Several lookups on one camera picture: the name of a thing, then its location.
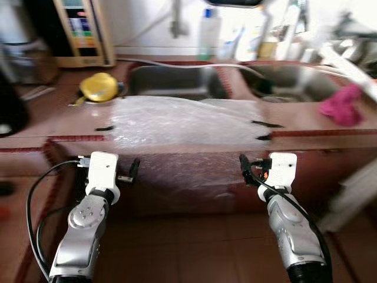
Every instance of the plastic wrap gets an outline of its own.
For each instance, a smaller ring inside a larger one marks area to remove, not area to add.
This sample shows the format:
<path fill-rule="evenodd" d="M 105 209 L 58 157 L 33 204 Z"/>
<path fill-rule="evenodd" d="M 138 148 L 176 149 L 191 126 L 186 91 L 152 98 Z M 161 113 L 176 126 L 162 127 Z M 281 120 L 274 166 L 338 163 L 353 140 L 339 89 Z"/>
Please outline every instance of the plastic wrap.
<path fill-rule="evenodd" d="M 238 198 L 250 191 L 240 170 L 240 152 L 262 157 L 268 145 L 258 138 L 269 129 L 251 121 L 263 121 L 253 101 L 119 100 L 113 108 L 113 135 L 122 153 L 120 170 L 126 174 L 133 158 L 141 159 L 136 184 L 121 188 L 125 196 L 117 206 L 119 215 L 234 211 Z"/>
<path fill-rule="evenodd" d="M 249 100 L 131 96 L 113 109 L 116 146 L 127 149 L 169 145 L 243 146 L 261 149 L 268 141 L 258 104 Z"/>

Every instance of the double sink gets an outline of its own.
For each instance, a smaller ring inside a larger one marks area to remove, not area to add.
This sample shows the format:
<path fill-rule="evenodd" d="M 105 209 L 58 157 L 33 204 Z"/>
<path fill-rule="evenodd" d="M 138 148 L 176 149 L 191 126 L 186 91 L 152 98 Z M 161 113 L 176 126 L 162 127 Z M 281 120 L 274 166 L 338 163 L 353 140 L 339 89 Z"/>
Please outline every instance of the double sink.
<path fill-rule="evenodd" d="M 271 103 L 323 101 L 340 88 L 326 74 L 313 67 L 291 64 L 248 67 L 271 81 L 272 93 L 261 93 L 257 87 L 260 81 L 258 76 L 239 69 L 250 91 L 259 99 Z M 128 90 L 132 96 L 168 96 L 190 100 L 229 98 L 214 67 L 138 67 L 130 73 Z"/>

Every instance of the tiled floor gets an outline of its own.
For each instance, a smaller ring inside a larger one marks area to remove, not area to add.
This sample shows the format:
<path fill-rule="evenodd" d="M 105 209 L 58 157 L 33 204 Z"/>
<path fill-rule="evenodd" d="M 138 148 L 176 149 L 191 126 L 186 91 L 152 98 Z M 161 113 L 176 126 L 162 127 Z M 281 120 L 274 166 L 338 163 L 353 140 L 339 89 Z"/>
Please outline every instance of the tiled floor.
<path fill-rule="evenodd" d="M 371 266 L 377 261 L 372 239 L 377 232 L 368 220 L 360 217 L 339 235 L 359 281 L 352 280 L 328 238 L 334 282 L 376 282 Z M 290 282 L 265 214 L 110 222 L 101 243 L 96 283 Z M 363 265 L 360 253 L 365 260 L 375 260 Z"/>
<path fill-rule="evenodd" d="M 36 190 L 31 205 L 33 223 L 41 216 L 56 179 L 56 176 L 48 176 Z M 0 207 L 9 209 L 9 218 L 0 221 L 0 282 L 16 282 L 19 265 L 27 253 L 29 237 L 25 221 L 25 200 L 28 188 L 36 180 L 37 177 L 0 177 L 0 181 L 14 184 L 14 193 L 0 198 Z"/>

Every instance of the yellow lid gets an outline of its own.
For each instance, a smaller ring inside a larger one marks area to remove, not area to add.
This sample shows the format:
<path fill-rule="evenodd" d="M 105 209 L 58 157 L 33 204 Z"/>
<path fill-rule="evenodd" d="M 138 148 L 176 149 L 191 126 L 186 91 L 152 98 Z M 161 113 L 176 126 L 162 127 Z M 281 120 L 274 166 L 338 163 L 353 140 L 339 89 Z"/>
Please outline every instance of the yellow lid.
<path fill-rule="evenodd" d="M 96 73 L 81 82 L 80 90 L 92 101 L 108 101 L 118 94 L 118 81 L 107 73 Z"/>

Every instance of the bottle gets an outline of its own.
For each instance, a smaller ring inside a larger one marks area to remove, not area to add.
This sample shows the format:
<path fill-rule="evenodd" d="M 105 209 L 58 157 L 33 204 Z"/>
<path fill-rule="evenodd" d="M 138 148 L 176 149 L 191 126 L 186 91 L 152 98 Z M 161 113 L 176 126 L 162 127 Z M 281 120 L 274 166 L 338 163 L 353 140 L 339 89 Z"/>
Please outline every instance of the bottle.
<path fill-rule="evenodd" d="M 276 48 L 276 60 L 278 61 L 288 60 L 291 44 L 296 34 L 300 12 L 301 10 L 297 3 L 292 3 L 291 6 L 288 7 L 283 21 L 283 26 L 285 28 L 283 41 L 279 42 Z"/>
<path fill-rule="evenodd" d="M 274 36 L 272 32 L 270 32 L 266 36 L 266 39 L 260 44 L 258 58 L 265 60 L 274 60 L 278 42 L 279 39 Z"/>
<path fill-rule="evenodd" d="M 267 23 L 267 15 L 263 7 L 258 6 L 255 15 L 244 24 L 244 30 L 236 50 L 236 60 L 254 61 L 257 59 L 262 35 Z"/>
<path fill-rule="evenodd" d="M 242 34 L 243 26 L 238 24 L 233 28 L 224 32 L 219 40 L 219 48 L 217 49 L 217 59 L 229 60 L 234 56 L 234 50 L 237 46 L 240 35 Z"/>
<path fill-rule="evenodd" d="M 215 46 L 220 32 L 220 18 L 215 17 L 216 10 L 204 9 L 204 16 L 200 23 L 199 52 L 198 59 L 207 61 L 212 55 L 212 48 Z"/>

